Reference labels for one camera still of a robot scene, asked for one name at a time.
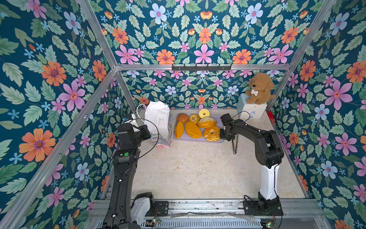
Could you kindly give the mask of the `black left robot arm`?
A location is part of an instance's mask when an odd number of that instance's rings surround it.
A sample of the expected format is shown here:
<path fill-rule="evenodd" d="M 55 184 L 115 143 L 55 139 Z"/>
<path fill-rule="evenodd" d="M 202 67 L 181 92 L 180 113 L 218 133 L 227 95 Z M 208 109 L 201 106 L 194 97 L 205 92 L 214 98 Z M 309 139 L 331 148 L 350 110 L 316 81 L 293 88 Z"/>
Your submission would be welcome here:
<path fill-rule="evenodd" d="M 146 125 L 131 123 L 117 128 L 119 148 L 113 156 L 114 177 L 110 204 L 102 224 L 103 229 L 139 229 L 151 209 L 151 193 L 138 195 L 131 203 L 132 183 L 140 156 L 139 147 L 151 138 Z"/>

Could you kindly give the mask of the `orange oval bread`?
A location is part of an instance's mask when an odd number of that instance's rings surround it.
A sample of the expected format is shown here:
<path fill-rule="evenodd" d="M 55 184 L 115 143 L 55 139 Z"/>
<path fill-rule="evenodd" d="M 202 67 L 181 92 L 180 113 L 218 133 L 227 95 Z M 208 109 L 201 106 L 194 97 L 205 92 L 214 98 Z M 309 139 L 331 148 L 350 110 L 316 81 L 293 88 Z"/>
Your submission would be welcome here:
<path fill-rule="evenodd" d="M 190 138 L 198 139 L 202 137 L 201 129 L 194 123 L 187 122 L 185 124 L 185 132 Z"/>

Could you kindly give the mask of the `floral paper bag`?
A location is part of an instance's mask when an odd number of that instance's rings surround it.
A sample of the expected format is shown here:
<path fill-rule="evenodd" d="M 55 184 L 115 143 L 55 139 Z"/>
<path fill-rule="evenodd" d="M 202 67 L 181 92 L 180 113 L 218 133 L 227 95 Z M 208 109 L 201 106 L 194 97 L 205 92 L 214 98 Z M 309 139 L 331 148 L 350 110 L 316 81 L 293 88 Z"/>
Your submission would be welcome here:
<path fill-rule="evenodd" d="M 173 118 L 167 104 L 150 102 L 140 104 L 136 109 L 138 118 L 141 118 L 151 134 L 151 141 L 157 148 L 171 148 L 173 143 Z"/>

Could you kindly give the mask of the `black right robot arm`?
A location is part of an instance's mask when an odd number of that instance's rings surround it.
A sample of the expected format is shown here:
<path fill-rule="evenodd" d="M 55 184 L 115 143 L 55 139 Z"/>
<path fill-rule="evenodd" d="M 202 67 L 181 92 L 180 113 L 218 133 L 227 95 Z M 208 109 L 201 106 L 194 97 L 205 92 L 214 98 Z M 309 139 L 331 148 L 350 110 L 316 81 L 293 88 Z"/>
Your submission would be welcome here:
<path fill-rule="evenodd" d="M 254 152 L 261 167 L 261 189 L 259 198 L 272 201 L 278 197 L 278 171 L 284 152 L 281 150 L 281 141 L 275 131 L 261 130 L 251 126 L 241 119 L 232 119 L 229 114 L 220 117 L 224 128 L 220 129 L 220 138 L 233 141 L 241 135 L 254 143 Z"/>

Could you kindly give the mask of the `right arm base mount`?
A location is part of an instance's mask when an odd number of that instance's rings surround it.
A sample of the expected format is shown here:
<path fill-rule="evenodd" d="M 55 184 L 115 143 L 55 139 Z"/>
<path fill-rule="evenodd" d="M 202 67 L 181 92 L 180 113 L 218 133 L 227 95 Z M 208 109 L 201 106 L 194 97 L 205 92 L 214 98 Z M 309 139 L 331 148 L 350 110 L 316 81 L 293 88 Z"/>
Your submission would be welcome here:
<path fill-rule="evenodd" d="M 244 195 L 243 209 L 246 215 L 253 216 L 283 216 L 282 205 L 279 196 L 274 199 L 265 199 L 259 193 L 259 199 L 254 200 Z"/>

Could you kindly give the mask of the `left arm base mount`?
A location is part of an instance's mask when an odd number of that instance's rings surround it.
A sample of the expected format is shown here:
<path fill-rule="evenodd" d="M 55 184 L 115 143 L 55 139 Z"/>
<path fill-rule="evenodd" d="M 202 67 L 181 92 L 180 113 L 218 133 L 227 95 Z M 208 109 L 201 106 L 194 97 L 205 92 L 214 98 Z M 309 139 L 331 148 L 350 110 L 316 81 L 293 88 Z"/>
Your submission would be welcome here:
<path fill-rule="evenodd" d="M 141 225 L 145 217 L 163 217 L 168 215 L 169 202 L 156 201 L 151 192 L 138 194 L 132 203 L 132 222 Z"/>

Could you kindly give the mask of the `glazed ring donut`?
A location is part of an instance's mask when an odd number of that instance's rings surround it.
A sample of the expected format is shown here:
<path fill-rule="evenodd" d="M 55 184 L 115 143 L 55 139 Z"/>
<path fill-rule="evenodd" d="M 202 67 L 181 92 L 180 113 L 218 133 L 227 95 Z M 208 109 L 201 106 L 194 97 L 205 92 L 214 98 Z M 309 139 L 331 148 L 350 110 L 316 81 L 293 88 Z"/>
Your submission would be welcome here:
<path fill-rule="evenodd" d="M 220 140 L 220 128 L 213 126 L 204 130 L 204 137 L 209 142 L 217 142 Z"/>

